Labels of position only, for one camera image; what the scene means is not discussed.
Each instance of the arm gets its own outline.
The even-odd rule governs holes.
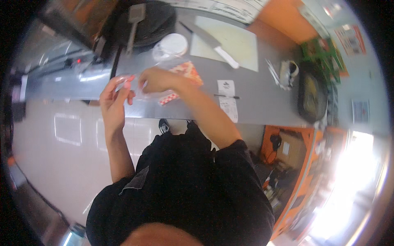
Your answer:
[[[118,182],[124,177],[133,177],[135,174],[133,162],[128,152],[123,127],[125,126],[124,101],[132,104],[135,96],[130,91],[130,81],[126,81],[119,91],[116,87],[123,82],[120,78],[112,78],[100,95],[100,107],[105,128],[105,142],[110,157],[110,169],[112,182]]]
[[[139,78],[144,92],[174,90],[186,103],[201,129],[220,149],[242,139],[239,131],[223,110],[206,94],[191,85],[187,78],[153,67]]]

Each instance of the stainless steel counter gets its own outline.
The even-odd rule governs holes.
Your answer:
[[[212,13],[182,8],[178,8],[177,11],[179,17],[194,18],[199,15],[245,28],[245,25],[238,21]],[[179,23],[176,24],[176,32],[184,35],[188,43],[191,43],[191,33]],[[131,59],[123,51],[116,74],[134,74],[153,66],[155,62],[144,51],[146,50],[134,51]],[[204,81],[201,90],[211,95],[218,104],[219,100],[213,97],[213,94],[217,93],[217,80],[234,81],[236,95],[241,98],[237,100],[239,123],[299,126],[305,124],[305,121],[297,113],[297,88],[284,91],[276,86],[265,61],[269,59],[279,66],[281,60],[289,59],[291,56],[293,54],[288,50],[277,50],[267,43],[258,41],[259,72],[254,72],[243,67],[233,69],[224,62],[191,56],[189,51],[184,55],[193,62]],[[127,117],[193,119],[182,100],[172,101],[163,106],[157,102],[135,101],[132,106],[126,105],[125,110]]]
[[[180,17],[194,18],[199,15],[245,28],[245,25],[238,21],[213,13],[183,8],[178,8],[177,12]],[[189,44],[191,43],[191,33],[179,23],[176,24],[176,32],[184,35]],[[275,35],[275,42],[281,42],[277,39],[278,35]],[[155,62],[146,52],[147,50],[147,48],[134,50],[131,59],[125,56],[125,51],[122,51],[116,75],[134,74],[153,66]],[[201,90],[211,95],[217,103],[219,100],[213,97],[213,94],[217,93],[217,80],[235,82],[236,95],[241,97],[237,100],[239,123],[299,126],[305,124],[305,121],[297,113],[297,88],[284,91],[276,86],[265,61],[269,59],[279,68],[281,60],[292,58],[293,55],[289,50],[274,48],[268,42],[258,41],[259,72],[242,67],[232,69],[224,62],[190,56],[189,50],[184,57],[193,62],[204,81]],[[109,59],[107,63],[91,66],[83,73],[63,70],[40,78],[35,78],[34,74],[29,75],[26,98],[97,100],[109,81],[112,64],[113,59]],[[160,106],[157,102],[135,101],[132,106],[126,105],[125,110],[126,117],[193,118],[181,100],[164,106]]]

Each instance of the person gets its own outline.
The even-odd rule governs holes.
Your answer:
[[[135,96],[119,78],[100,95],[113,184],[94,199],[86,221],[92,246],[266,245],[272,207],[247,146],[230,118],[187,78],[157,67],[138,84],[144,93],[174,90],[193,113],[185,134],[162,135],[147,146],[136,170],[123,136],[124,102]],[[211,142],[220,150],[211,151]]]

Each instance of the orange wall panel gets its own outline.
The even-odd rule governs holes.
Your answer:
[[[297,44],[301,44],[318,33],[298,12],[301,0],[271,0],[261,10],[257,19],[279,30]]]

